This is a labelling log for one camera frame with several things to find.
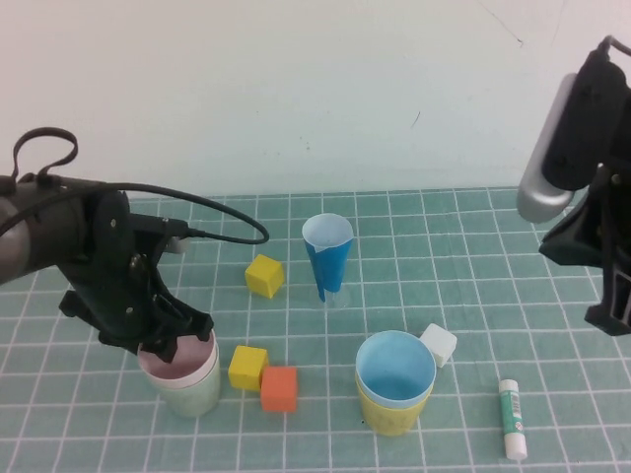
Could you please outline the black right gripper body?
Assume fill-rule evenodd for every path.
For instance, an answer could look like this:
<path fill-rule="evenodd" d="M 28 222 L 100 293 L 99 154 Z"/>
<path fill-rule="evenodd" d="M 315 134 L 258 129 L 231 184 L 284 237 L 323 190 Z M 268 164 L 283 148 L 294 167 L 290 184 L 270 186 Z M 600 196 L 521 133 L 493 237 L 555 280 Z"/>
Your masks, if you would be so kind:
<path fill-rule="evenodd" d="M 610 336 L 630 333 L 630 173 L 600 167 L 580 203 L 543 238 L 560 266 L 599 268 L 600 303 L 585 321 Z"/>

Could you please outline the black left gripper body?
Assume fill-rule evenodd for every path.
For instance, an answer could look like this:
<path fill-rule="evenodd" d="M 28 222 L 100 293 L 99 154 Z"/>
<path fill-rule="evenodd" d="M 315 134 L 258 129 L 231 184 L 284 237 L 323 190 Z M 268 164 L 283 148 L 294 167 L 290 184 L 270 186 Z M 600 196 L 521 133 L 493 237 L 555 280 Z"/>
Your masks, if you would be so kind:
<path fill-rule="evenodd" d="M 133 214 L 122 192 L 96 198 L 84 255 L 60 265 L 70 283 L 59 305 L 98 331 L 99 341 L 132 354 L 141 344 L 194 336 L 210 339 L 210 315 L 175 298 L 157 268 L 172 239 L 187 237 L 188 223 Z"/>

